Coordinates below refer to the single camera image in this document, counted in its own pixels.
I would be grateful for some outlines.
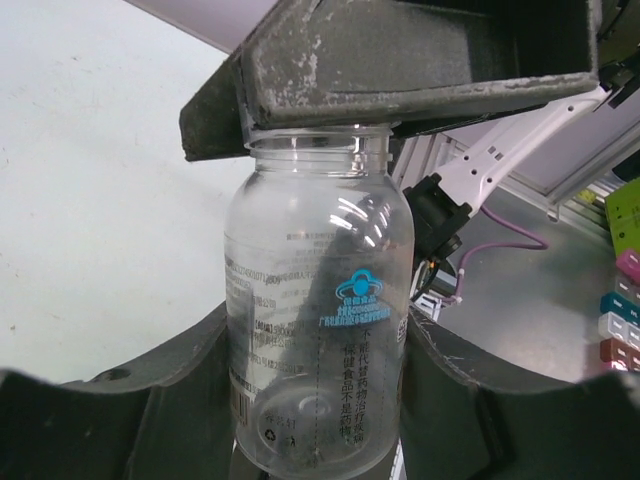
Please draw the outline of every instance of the blue logo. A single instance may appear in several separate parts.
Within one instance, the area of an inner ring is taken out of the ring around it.
[[[391,308],[378,301],[384,284],[366,269],[356,271],[349,280],[338,285],[336,297],[342,300],[335,315],[320,317],[325,327],[367,325],[391,317]]]

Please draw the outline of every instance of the glass bottle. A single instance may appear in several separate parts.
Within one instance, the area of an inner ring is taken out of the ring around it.
[[[253,131],[225,226],[238,447],[282,479],[343,480],[398,435],[413,222],[387,126]]]

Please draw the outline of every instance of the bottle neck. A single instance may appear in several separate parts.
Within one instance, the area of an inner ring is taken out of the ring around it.
[[[358,177],[386,171],[388,126],[324,127],[251,132],[256,170]]]

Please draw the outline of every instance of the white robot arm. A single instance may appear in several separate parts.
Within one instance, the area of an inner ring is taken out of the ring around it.
[[[602,87],[549,103],[544,108],[506,117],[464,153],[436,173],[440,188],[457,205],[468,204],[475,215],[500,181],[534,150],[578,118],[602,105]]]
[[[534,150],[607,101],[611,92],[590,92],[500,120],[462,156],[405,190],[416,232],[417,261],[440,262],[461,244],[457,232],[500,181]]]

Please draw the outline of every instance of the green box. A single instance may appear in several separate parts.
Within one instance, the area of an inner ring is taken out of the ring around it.
[[[629,248],[640,251],[640,178],[609,195],[606,207],[616,257]]]

